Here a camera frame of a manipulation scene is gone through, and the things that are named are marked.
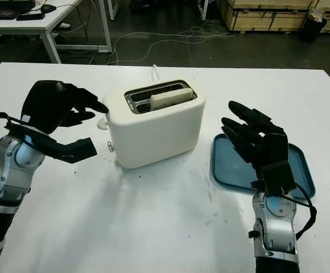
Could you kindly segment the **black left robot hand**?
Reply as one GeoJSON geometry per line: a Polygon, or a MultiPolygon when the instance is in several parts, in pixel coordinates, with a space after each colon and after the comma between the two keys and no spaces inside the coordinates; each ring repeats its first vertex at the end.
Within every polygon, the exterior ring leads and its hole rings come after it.
{"type": "Polygon", "coordinates": [[[20,120],[46,134],[58,127],[72,127],[95,117],[92,109],[107,114],[109,109],[90,91],[56,80],[34,83],[22,106],[20,120]]]}

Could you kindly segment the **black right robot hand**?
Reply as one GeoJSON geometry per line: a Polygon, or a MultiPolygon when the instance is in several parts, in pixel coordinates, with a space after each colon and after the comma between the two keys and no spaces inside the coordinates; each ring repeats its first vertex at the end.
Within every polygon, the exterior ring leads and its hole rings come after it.
{"type": "Polygon", "coordinates": [[[223,117],[222,130],[236,152],[250,163],[261,179],[261,168],[289,158],[288,138],[283,128],[257,109],[230,101],[228,107],[244,123],[223,117]]]}

